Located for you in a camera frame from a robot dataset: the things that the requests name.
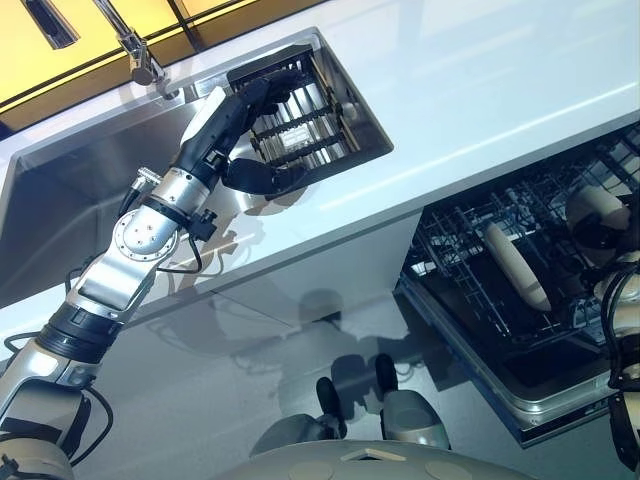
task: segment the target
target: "faucet spout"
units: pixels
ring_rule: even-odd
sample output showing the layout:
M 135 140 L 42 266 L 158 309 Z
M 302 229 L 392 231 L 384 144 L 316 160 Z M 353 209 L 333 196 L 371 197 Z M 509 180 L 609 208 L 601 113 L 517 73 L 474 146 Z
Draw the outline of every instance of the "faucet spout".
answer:
M 116 31 L 118 42 L 129 54 L 131 79 L 139 85 L 156 85 L 156 90 L 164 98 L 171 99 L 175 94 L 167 93 L 167 75 L 149 51 L 147 42 L 131 29 L 109 0 L 93 0 L 107 21 Z

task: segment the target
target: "dishwasher rack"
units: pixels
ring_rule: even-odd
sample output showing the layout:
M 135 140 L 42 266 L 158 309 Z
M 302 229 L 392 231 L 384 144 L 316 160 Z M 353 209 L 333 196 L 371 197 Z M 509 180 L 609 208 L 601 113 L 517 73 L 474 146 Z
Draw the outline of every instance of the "dishwasher rack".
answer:
M 601 346 L 599 304 L 583 281 L 590 264 L 566 226 L 564 207 L 585 185 L 602 186 L 629 202 L 639 194 L 639 164 L 636 125 L 574 149 L 570 158 L 566 153 L 548 158 L 490 188 L 476 187 L 428 206 L 409 266 L 419 276 L 437 274 L 453 282 L 473 321 L 491 325 L 496 346 L 507 355 L 577 334 Z M 551 312 L 526 305 L 505 281 L 483 242 L 489 222 L 501 228 L 535 272 Z

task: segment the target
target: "kitchen sink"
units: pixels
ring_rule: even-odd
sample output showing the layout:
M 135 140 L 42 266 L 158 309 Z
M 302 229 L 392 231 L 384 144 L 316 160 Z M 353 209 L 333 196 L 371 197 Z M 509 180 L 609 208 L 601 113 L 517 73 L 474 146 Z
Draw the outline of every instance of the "kitchen sink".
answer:
M 232 159 L 278 168 L 303 164 L 310 172 L 300 185 L 305 187 L 391 151 L 325 40 L 316 29 L 305 30 L 176 83 L 174 99 L 148 100 L 16 152 L 0 197 L 0 307 L 62 283 L 71 269 L 107 247 L 138 168 L 167 170 L 185 127 L 215 86 L 231 92 L 274 68 L 303 67 L 313 70 L 313 81 L 297 96 L 293 92 L 279 112 L 260 117 Z M 289 204 L 297 197 L 288 195 Z M 219 184 L 206 206 L 218 219 L 229 219 L 247 211 L 259 215 L 278 201 Z

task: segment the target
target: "white countertop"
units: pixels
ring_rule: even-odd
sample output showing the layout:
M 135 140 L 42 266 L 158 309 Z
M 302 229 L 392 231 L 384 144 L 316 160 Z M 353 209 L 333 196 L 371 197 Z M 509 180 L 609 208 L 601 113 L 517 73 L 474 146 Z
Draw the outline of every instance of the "white countertop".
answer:
M 395 147 L 310 186 L 278 213 L 234 218 L 228 229 L 237 247 L 184 295 L 255 274 L 638 119 L 638 18 L 636 0 L 333 0 L 171 66 L 170 77 L 184 79 L 317 27 Z M 147 95 L 128 84 L 0 142 L 0 179 L 14 152 Z M 173 292 L 169 283 L 159 276 L 150 297 Z M 0 333 L 39 328 L 63 298 L 57 286 L 2 309 Z

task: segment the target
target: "floor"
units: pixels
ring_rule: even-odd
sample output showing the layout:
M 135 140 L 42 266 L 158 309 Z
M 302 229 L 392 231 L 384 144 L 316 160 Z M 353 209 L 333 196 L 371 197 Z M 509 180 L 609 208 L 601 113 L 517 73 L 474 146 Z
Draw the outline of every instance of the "floor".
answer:
M 400 388 L 439 412 L 455 451 L 546 480 L 627 480 L 608 417 L 522 450 L 438 335 L 386 295 L 331 321 L 292 328 L 215 295 L 125 330 L 96 386 L 115 426 L 79 480 L 209 479 L 248 458 L 282 416 L 319 415 L 314 385 L 332 377 L 352 439 L 379 439 L 373 359 L 396 361 Z M 91 441 L 104 422 L 96 413 Z

